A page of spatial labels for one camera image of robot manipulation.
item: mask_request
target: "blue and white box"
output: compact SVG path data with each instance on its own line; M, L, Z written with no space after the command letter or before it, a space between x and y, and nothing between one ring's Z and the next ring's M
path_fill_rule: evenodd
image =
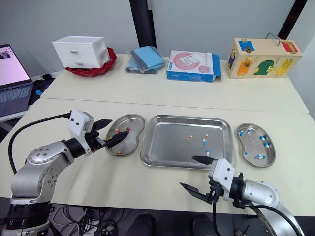
M213 82L221 77L220 58L213 53L172 50L166 74L171 80Z

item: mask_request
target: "white wall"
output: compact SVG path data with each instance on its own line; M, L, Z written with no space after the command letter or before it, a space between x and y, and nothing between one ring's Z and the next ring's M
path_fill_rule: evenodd
M288 39L303 51L289 77L315 119L315 0L307 1Z
M212 52L227 60L233 38L278 35L294 0L152 0L157 49Z
M290 79L315 120L315 35L303 57L290 73Z
M52 41L103 36L117 53L139 47L129 0L0 0L0 44L30 76L62 70Z

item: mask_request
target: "wooden toy box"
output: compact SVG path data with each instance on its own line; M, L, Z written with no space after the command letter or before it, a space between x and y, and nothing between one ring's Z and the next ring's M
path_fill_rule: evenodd
M283 78L303 56L292 40L235 38L230 78Z

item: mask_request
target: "green door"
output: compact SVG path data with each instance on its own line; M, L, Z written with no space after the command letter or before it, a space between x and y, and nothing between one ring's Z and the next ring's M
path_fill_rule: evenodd
M273 60L264 60L261 64L258 66L258 71L254 73L254 75L266 75L268 74L267 70L270 66L274 65Z

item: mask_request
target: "laptop keyboard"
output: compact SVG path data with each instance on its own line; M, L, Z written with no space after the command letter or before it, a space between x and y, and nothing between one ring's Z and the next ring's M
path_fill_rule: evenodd
M2 91L0 93L0 103L13 101L28 96L31 86Z

